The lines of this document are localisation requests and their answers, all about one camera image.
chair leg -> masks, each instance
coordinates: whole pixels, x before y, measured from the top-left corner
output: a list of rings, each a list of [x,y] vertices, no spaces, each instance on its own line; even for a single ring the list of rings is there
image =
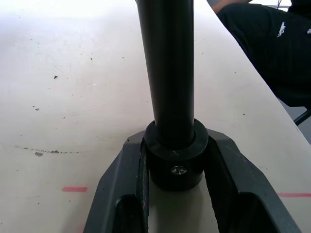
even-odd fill
[[[298,126],[302,122],[304,122],[306,119],[308,119],[309,117],[311,117],[311,109],[307,109],[303,114],[301,114],[299,117],[297,117],[294,120],[294,122]]]

white logo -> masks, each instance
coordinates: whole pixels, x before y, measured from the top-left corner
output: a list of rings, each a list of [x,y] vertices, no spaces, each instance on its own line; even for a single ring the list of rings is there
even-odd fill
[[[285,28],[286,28],[285,23],[282,22],[280,31],[278,32],[278,35],[277,35],[278,37],[282,36],[282,34],[285,32]]]

black cylindrical tube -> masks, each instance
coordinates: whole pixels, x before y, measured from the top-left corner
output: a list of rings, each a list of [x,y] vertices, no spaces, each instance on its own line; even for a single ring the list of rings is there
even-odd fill
[[[182,149],[193,130],[193,0],[137,0],[157,128],[166,147]]]

screw head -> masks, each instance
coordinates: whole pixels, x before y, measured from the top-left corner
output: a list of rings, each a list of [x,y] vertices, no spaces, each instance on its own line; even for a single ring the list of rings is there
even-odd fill
[[[187,172],[187,169],[184,166],[173,166],[171,168],[171,173],[173,175],[183,175]]]

white table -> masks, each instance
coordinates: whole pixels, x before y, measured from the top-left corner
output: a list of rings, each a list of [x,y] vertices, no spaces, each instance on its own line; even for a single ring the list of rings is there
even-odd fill
[[[7,0],[0,28],[0,231],[82,232],[99,178],[153,120],[135,1]],[[204,0],[194,38],[195,117],[277,192],[311,193],[310,145]],[[218,232],[204,180],[151,184],[150,200],[150,233]],[[311,198],[282,201],[311,232]]]

